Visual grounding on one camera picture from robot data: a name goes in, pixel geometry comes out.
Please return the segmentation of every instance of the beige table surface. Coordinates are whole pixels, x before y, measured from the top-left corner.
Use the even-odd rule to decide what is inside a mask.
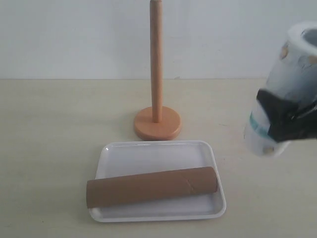
[[[275,159],[243,143],[263,80],[166,80],[177,139],[215,153],[227,211],[219,219],[102,224],[85,207],[101,149],[139,140],[136,112],[151,104],[148,80],[0,81],[0,237],[307,238],[317,236],[317,143],[292,143]]]

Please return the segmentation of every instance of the brown cardboard tube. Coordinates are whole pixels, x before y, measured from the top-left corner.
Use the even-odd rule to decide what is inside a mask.
[[[214,193],[217,188],[212,167],[173,170],[89,180],[86,202],[88,208],[109,207]]]

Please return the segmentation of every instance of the round wooden base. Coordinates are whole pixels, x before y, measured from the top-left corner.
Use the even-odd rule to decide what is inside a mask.
[[[159,123],[152,120],[152,107],[141,110],[134,118],[135,133],[142,140],[172,140],[178,136],[180,129],[179,114],[168,107],[163,107]]]

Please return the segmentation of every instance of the wooden paper towel holder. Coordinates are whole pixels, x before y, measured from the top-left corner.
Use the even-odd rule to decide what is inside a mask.
[[[162,1],[150,0],[152,106],[134,118],[135,133],[142,140],[172,140],[181,130],[180,115],[163,106],[162,97]]]

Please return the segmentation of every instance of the white wall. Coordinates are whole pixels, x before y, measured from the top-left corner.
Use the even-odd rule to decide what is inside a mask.
[[[163,0],[164,77],[266,77],[316,0]],[[0,78],[149,78],[149,0],[0,0]]]

